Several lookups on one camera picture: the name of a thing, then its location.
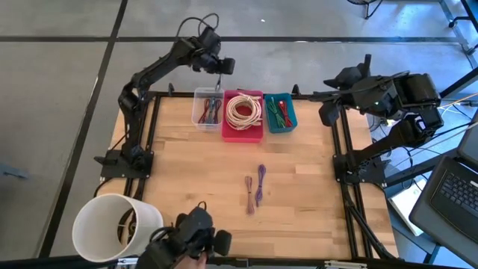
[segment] person's hand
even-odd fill
[[[198,260],[192,259],[189,256],[185,256],[175,267],[174,269],[206,269],[206,261],[208,260],[208,255],[206,253],[201,253],[201,256]]]

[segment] laptop keyboard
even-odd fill
[[[447,172],[444,175],[443,184],[441,184],[440,194],[478,217],[478,188],[472,183]]]

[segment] metal bracket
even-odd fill
[[[300,93],[299,85],[295,84],[295,85],[292,87],[291,95],[292,95],[292,96],[301,96],[301,95],[302,95],[302,94]]]
[[[326,261],[325,268],[340,268],[340,269],[367,269],[366,264],[360,264],[355,262],[338,262],[338,261]]]
[[[122,156],[121,150],[115,149],[106,153],[106,157],[102,158],[102,173],[101,177],[108,178],[128,178],[128,179],[148,179],[151,175],[152,159],[154,152],[145,152],[144,162],[145,168],[143,170],[136,170],[132,167]]]
[[[174,86],[173,86],[173,83],[169,83],[167,85],[167,95],[169,97],[173,97],[173,93],[174,93]]]
[[[332,161],[337,179],[344,179],[347,184],[372,183],[378,184],[382,188],[387,187],[383,170],[389,160],[382,161],[380,157],[374,158],[367,162],[357,173],[353,173],[348,169],[346,155],[333,155]]]
[[[236,259],[235,267],[237,268],[248,268],[249,259]]]
[[[118,260],[117,266],[135,265],[138,258],[121,258]]]

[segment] teal plastic bin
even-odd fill
[[[279,115],[281,115],[282,118],[282,112],[279,109],[278,103],[279,101],[285,101],[287,104],[287,111],[289,114],[289,118],[291,119],[292,122],[292,127],[285,127],[285,128],[279,128],[276,120],[276,116],[270,109],[268,108],[268,104],[272,102],[272,98],[274,98],[274,102],[276,103],[277,109],[279,110]],[[264,97],[264,109],[266,109],[266,114],[267,114],[267,123],[269,126],[269,132],[273,134],[278,134],[278,133],[284,133],[284,132],[292,132],[296,127],[297,127],[297,118],[296,118],[296,113],[294,111],[294,104],[292,103],[292,97],[289,93],[277,93],[277,94],[266,94]]]

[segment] robotic arm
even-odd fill
[[[151,243],[137,261],[138,269],[170,269],[185,256],[198,259],[202,251],[208,258],[214,253],[222,256],[229,253],[231,234],[219,230],[214,235],[212,217],[205,208],[197,206],[189,214],[180,214],[175,227],[162,230],[158,237],[153,233]]]
[[[371,58],[366,55],[363,64],[344,68],[334,79],[324,81],[336,91],[314,92],[310,98],[323,102],[319,114],[325,126],[335,123],[341,107],[398,121],[387,137],[362,150],[338,156],[335,165],[355,175],[352,181],[357,181],[361,172],[373,169],[374,159],[381,154],[401,146],[422,146],[443,126],[438,112],[440,97],[428,74],[370,76]]]
[[[235,60],[220,60],[220,47],[220,36],[207,26],[199,37],[180,38],[167,55],[133,75],[118,98],[125,118],[125,143],[121,150],[108,150],[105,157],[95,157],[103,165],[102,177],[146,178],[150,174],[152,152],[140,146],[141,121],[150,100],[149,88],[176,67],[184,65],[195,72],[203,69],[210,74],[231,75]]]

